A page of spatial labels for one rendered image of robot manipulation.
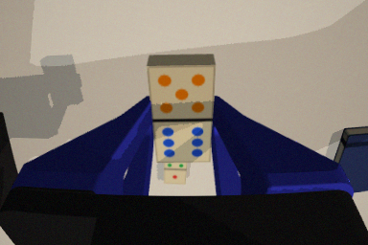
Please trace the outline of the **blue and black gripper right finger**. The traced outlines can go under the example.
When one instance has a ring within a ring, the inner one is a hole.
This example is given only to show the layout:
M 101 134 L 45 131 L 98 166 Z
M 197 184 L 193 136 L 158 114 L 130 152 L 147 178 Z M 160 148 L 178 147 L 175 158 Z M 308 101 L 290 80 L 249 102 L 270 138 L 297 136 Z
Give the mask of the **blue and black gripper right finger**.
M 219 96 L 211 145 L 216 195 L 339 189 L 354 196 L 341 164 L 245 117 Z

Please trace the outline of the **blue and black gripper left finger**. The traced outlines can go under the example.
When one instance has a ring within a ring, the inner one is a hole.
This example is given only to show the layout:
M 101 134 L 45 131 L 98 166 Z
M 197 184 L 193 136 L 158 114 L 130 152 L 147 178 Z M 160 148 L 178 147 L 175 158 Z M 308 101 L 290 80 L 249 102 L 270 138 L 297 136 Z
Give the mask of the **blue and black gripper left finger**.
M 151 101 L 146 96 L 121 116 L 24 164 L 11 189 L 149 195 L 153 143 Z

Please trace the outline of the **dark blue notebook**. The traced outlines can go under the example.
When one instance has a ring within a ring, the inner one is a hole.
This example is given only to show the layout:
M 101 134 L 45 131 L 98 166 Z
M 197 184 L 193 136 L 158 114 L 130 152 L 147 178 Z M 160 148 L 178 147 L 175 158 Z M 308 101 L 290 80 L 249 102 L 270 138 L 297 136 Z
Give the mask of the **dark blue notebook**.
M 354 193 L 368 191 L 368 126 L 344 128 L 333 160 L 342 165 Z

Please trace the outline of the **cream domino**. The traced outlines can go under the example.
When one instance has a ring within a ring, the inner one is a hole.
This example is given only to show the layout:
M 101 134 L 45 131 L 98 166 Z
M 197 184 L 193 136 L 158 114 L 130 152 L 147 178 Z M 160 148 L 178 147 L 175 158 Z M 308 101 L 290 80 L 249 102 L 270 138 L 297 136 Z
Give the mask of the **cream domino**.
M 164 163 L 164 184 L 186 185 L 187 163 Z
M 214 54 L 149 56 L 147 73 L 156 163 L 211 163 Z

